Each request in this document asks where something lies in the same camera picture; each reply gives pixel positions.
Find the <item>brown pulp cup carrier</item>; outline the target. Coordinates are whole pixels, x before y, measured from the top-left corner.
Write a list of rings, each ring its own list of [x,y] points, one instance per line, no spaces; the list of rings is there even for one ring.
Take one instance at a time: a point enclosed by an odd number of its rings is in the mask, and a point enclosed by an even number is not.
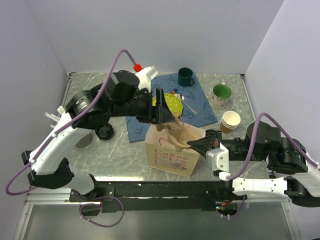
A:
[[[177,152],[191,149],[189,141],[199,140],[205,136],[204,129],[184,123],[178,117],[175,117],[173,122],[156,124],[155,127],[158,132],[165,131],[168,143],[173,145]]]

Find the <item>kraft paper takeout bag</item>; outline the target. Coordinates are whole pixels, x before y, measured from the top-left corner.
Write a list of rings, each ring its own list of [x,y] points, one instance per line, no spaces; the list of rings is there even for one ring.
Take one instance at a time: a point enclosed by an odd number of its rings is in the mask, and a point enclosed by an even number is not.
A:
[[[200,158],[193,149],[177,152],[167,141],[164,130],[157,131],[152,124],[145,136],[147,164],[149,167],[189,178]]]

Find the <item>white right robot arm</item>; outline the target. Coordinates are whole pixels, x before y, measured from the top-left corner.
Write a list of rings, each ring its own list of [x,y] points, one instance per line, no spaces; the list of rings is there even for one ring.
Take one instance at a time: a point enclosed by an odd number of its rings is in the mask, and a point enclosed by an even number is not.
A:
[[[272,199],[287,199],[300,207],[316,208],[320,205],[320,169],[311,164],[306,148],[296,139],[281,136],[278,127],[265,122],[250,124],[244,138],[223,139],[221,131],[207,130],[205,137],[188,141],[191,149],[203,156],[214,175],[222,181],[219,195],[262,195]],[[270,179],[229,180],[229,162],[249,159],[265,162]]]

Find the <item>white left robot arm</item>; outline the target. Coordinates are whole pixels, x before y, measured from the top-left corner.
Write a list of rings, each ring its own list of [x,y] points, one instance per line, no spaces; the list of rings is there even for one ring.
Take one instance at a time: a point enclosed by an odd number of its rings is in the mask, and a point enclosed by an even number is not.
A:
[[[121,70],[111,74],[106,86],[99,84],[78,92],[45,141],[34,151],[23,153],[23,161],[31,162],[30,185],[53,190],[68,187],[87,201],[94,201],[99,195],[94,176],[77,171],[66,156],[81,139],[105,126],[112,117],[136,117],[141,123],[155,125],[174,122],[161,88],[156,88],[156,104],[152,104],[151,81],[157,75],[153,66],[136,74]]]

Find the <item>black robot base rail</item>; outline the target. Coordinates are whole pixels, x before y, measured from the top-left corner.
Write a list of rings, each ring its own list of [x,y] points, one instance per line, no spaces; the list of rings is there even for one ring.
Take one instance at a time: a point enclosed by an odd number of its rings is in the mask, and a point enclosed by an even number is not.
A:
[[[202,210],[215,211],[218,202],[246,200],[235,195],[224,181],[99,181],[92,196],[72,190],[71,203],[102,205],[103,213],[117,211]]]

